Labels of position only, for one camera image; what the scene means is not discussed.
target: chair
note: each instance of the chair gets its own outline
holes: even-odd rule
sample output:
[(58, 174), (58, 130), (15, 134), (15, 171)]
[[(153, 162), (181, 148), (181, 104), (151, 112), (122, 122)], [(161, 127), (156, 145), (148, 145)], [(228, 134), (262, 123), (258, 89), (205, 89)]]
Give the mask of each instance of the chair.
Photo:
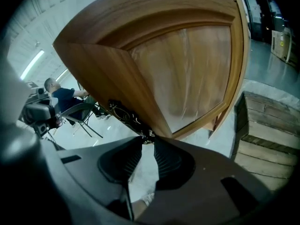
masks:
[[(83, 124), (86, 125), (90, 130), (92, 130), (95, 134), (97, 134), (99, 137), (103, 138), (103, 136), (101, 136), (99, 133), (97, 133), (94, 129), (92, 129), (89, 125), (88, 125), (88, 122), (89, 122), (89, 118), (91, 116), (91, 110), (94, 106), (97, 106), (97, 105), (93, 105), (93, 104), (89, 104), (89, 103), (80, 103), (80, 104), (77, 104), (73, 107), (70, 107), (69, 109), (67, 109), (66, 111), (62, 112), (61, 113), (61, 116), (66, 118), (66, 119), (69, 119), (71, 121), (74, 121), (74, 122), (78, 122), (79, 125), (84, 129), (84, 131), (90, 136), (91, 134), (89, 134), (89, 132), (84, 128)], [(85, 118), (83, 118), (82, 120), (79, 120), (79, 119), (76, 119), (76, 118), (73, 118), (71, 117), (70, 115), (72, 113), (75, 113), (75, 112), (78, 112), (78, 111), (83, 111), (83, 110), (89, 110), (89, 113), (87, 114), (87, 116)]]

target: wooden crate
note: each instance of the wooden crate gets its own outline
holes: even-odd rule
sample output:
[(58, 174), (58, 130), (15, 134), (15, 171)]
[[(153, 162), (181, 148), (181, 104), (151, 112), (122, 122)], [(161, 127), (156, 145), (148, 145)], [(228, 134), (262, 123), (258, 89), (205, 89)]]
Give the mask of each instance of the wooden crate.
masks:
[(271, 191), (288, 181), (300, 151), (300, 112), (244, 92), (237, 106), (232, 159)]
[(297, 156), (240, 140), (235, 162), (275, 191), (288, 182)]
[(295, 154), (300, 151), (300, 112), (275, 100), (244, 92), (236, 106), (236, 154), (240, 140)]

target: metal chair leg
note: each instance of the metal chair leg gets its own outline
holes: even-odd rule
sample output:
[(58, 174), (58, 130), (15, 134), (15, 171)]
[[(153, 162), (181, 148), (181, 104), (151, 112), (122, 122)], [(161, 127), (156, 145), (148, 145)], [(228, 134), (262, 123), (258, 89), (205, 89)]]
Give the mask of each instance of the metal chair leg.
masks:
[(94, 129), (92, 129), (89, 125), (87, 125), (85, 122), (84, 124), (90, 129), (92, 130), (95, 134), (97, 134), (99, 137), (103, 138), (103, 136), (101, 136), (99, 133), (97, 133)]
[(81, 123), (79, 123), (79, 125), (84, 129), (84, 131), (85, 131), (90, 137), (92, 137), (92, 135), (89, 134), (89, 132), (84, 128), (84, 126), (83, 126)]

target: man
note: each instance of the man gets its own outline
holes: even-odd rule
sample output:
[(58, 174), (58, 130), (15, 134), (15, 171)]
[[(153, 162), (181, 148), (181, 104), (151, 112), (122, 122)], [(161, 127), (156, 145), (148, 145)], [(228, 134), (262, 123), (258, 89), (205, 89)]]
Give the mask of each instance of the man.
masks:
[[(73, 107), (80, 103), (96, 103), (95, 99), (92, 96), (89, 96), (89, 93), (86, 90), (76, 91), (74, 89), (62, 88), (60, 84), (53, 78), (48, 78), (44, 83), (44, 87), (49, 93), (51, 93), (52, 97), (58, 98), (58, 105), (60, 107), (61, 112), (64, 112), (70, 107)], [(88, 97), (85, 100), (80, 100), (76, 98), (82, 98), (86, 96)], [(92, 108), (92, 111), (95, 114), (95, 116), (99, 119), (105, 119), (109, 117), (109, 114), (102, 108), (98, 110), (97, 107), (94, 106)], [(88, 115), (89, 112), (89, 110), (78, 111), (72, 113), (70, 116), (82, 120)]]

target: ceiling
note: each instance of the ceiling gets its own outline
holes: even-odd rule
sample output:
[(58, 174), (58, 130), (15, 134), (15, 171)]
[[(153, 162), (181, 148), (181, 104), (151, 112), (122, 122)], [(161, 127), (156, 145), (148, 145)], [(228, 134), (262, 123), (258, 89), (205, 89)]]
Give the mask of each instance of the ceiling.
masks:
[(65, 25), (94, 0), (24, 0), (7, 25), (11, 44), (8, 61), (21, 76), (32, 59), (43, 50), (24, 81), (44, 85), (57, 78), (66, 67), (52, 47)]

